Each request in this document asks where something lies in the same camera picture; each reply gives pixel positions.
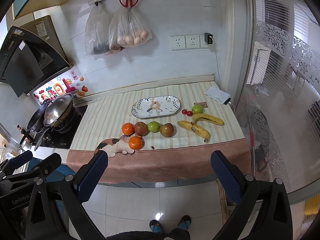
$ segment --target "banana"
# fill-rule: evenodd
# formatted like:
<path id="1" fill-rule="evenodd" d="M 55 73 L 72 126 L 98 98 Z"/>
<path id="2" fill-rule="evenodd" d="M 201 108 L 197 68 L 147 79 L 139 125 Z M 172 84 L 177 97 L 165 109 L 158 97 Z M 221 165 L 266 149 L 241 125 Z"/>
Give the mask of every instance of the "banana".
<path id="1" fill-rule="evenodd" d="M 201 136 L 202 138 L 204 138 L 204 142 L 208 142 L 210 139 L 210 133 L 199 125 L 192 124 L 188 121 L 178 121 L 178 125 Z"/>
<path id="2" fill-rule="evenodd" d="M 194 114 L 192 116 L 192 124 L 194 124 L 196 121 L 198 120 L 204 120 L 204 121 L 208 121 L 217 125 L 224 125 L 224 121 L 221 120 L 218 117 L 215 117 L 213 115 L 210 114 Z"/>

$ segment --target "power cord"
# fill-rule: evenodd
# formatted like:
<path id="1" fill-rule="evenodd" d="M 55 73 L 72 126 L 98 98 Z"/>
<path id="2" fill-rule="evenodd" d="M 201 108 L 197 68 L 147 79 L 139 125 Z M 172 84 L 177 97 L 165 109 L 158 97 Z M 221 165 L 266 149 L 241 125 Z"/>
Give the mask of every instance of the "power cord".
<path id="1" fill-rule="evenodd" d="M 231 102 L 229 102 L 229 104 L 231 105 L 231 106 L 230 106 L 231 110 L 232 110 L 232 108 L 233 108 L 232 112 L 235 114 L 235 113 L 236 113 L 236 108 L 235 108 L 235 106 L 234 106 Z"/>
<path id="2" fill-rule="evenodd" d="M 214 45 L 214 38 L 213 38 L 213 37 L 212 37 L 212 44 L 213 44 L 214 53 L 216 54 L 218 77 L 219 77 L 219 81 L 220 81 L 220 83 L 221 83 L 221 78 L 220 78 L 220 73 L 219 73 L 218 56 L 217 56 L 216 47 L 215 47 L 215 45 Z"/>

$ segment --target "dark clothing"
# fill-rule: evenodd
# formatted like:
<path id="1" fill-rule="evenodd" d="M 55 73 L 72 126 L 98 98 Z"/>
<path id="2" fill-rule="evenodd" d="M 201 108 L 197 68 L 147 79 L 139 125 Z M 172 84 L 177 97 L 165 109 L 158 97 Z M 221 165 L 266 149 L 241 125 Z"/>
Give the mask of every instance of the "dark clothing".
<path id="1" fill-rule="evenodd" d="M 163 240 L 170 237 L 174 240 L 190 240 L 188 231 L 175 228 L 170 233 L 153 233 L 148 231 L 124 232 L 114 236 L 108 236 L 107 240 Z"/>

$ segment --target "pan handle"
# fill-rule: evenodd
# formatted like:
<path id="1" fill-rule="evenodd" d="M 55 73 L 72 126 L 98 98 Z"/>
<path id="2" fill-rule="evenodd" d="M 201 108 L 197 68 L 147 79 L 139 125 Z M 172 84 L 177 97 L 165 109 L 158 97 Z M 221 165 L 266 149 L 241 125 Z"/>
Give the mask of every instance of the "pan handle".
<path id="1" fill-rule="evenodd" d="M 31 132 L 31 130 L 26 131 L 26 133 L 23 135 L 19 145 L 22 146 L 23 141 L 26 139 L 26 137 L 29 135 L 29 133 Z"/>
<path id="2" fill-rule="evenodd" d="M 51 127 L 48 126 L 44 132 L 41 134 L 40 138 L 38 139 L 37 143 L 36 143 L 36 146 L 35 146 L 35 151 L 39 148 L 40 144 L 42 143 L 42 140 L 43 140 L 43 137 L 44 137 L 44 134 L 47 132 L 47 130 L 49 130 Z"/>

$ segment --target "scissors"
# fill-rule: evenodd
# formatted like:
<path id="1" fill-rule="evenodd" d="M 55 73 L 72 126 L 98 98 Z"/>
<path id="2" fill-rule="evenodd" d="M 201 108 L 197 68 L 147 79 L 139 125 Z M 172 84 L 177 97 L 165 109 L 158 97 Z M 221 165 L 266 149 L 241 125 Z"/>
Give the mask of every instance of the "scissors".
<path id="1" fill-rule="evenodd" d="M 122 1 L 119 0 L 120 4 L 121 4 L 123 7 L 127 8 L 127 10 L 128 10 L 128 21 L 129 21 L 129 23 L 130 23 L 129 11 L 132 9 L 133 6 L 135 6 L 135 5 L 137 4 L 138 1 L 139 1 L 139 0 L 136 0 L 136 2 L 133 3 L 132 0 L 125 0 L 125 4 L 123 4 Z"/>

